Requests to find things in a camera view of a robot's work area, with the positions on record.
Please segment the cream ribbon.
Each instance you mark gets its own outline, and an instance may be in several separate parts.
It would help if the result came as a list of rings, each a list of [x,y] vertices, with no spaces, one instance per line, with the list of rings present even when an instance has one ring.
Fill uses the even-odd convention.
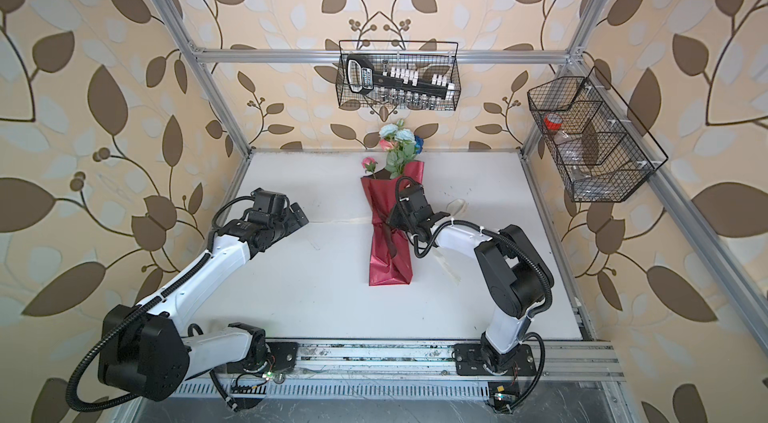
[[[468,208],[469,208],[469,204],[465,200],[455,199],[446,206],[445,211],[451,217],[460,217],[466,213]],[[316,224],[316,225],[333,225],[333,224],[362,225],[367,223],[368,223],[368,220],[364,217],[350,218],[350,219],[331,219],[331,220],[311,221],[311,224]],[[461,277],[453,270],[451,265],[447,262],[445,256],[438,249],[433,249],[431,254],[434,256],[436,261],[440,264],[443,271],[453,280],[453,282],[456,285],[459,285],[461,283]]]

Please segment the dark red wrapping paper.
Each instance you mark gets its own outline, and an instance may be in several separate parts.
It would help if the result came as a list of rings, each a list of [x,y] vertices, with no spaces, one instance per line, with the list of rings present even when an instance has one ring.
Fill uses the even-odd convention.
[[[380,169],[362,177],[361,184],[373,225],[369,285],[408,285],[413,278],[410,243],[402,231],[387,224],[396,203],[396,180],[388,170]]]

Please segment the magenta fake rose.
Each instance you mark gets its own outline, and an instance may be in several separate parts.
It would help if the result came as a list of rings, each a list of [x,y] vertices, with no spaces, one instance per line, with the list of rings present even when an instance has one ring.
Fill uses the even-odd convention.
[[[366,176],[373,176],[377,171],[378,163],[372,157],[366,157],[362,161],[362,167]]]

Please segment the light blue fake rose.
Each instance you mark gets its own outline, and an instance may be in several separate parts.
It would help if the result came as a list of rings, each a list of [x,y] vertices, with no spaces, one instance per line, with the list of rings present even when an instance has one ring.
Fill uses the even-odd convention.
[[[385,170],[391,178],[402,176],[405,167],[416,159],[414,136],[416,136],[415,133],[405,127],[404,120],[387,124],[380,129],[380,141],[386,139],[398,143],[398,147],[393,151],[385,151],[387,153]]]

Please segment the pink fake rose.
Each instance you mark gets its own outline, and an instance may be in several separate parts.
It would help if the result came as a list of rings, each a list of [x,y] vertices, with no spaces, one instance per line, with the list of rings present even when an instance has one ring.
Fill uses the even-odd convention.
[[[393,151],[398,147],[398,143],[395,141],[390,141],[386,139],[382,139],[379,142],[379,147],[384,151]]]

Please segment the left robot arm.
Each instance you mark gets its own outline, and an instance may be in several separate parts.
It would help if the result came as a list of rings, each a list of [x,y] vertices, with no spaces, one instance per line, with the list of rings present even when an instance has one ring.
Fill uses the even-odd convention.
[[[264,329],[235,322],[205,333],[192,319],[232,274],[308,222],[296,203],[280,209],[255,204],[240,218],[213,225],[193,263],[139,303],[118,305],[105,316],[101,339],[67,383],[69,408],[88,413],[136,398],[162,401],[186,380],[226,364],[270,372],[276,358]]]

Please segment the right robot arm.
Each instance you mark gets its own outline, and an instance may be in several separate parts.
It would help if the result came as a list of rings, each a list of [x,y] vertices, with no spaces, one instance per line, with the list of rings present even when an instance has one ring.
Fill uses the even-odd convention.
[[[495,393],[490,406],[512,414],[536,389],[546,362],[546,345],[530,326],[534,318],[553,303],[554,278],[522,228],[509,225],[492,231],[479,224],[457,219],[447,212],[434,212],[423,185],[411,177],[396,180],[395,203],[387,222],[403,232],[422,259],[430,252],[450,250],[478,263],[488,293],[496,308],[482,333],[479,357],[483,370],[503,376],[514,369],[515,358],[538,344],[539,359],[528,386],[517,395]]]

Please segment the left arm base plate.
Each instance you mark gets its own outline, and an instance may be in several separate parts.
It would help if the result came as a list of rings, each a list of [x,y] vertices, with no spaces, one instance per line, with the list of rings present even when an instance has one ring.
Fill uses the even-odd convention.
[[[259,342],[246,357],[226,365],[231,374],[290,373],[298,360],[299,344],[294,341],[268,340]]]

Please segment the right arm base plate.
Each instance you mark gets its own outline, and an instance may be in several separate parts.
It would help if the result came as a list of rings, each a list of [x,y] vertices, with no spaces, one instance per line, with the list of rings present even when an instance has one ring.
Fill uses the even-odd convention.
[[[459,343],[453,346],[452,356],[459,376],[532,377],[537,371],[527,344],[498,353],[490,344]]]

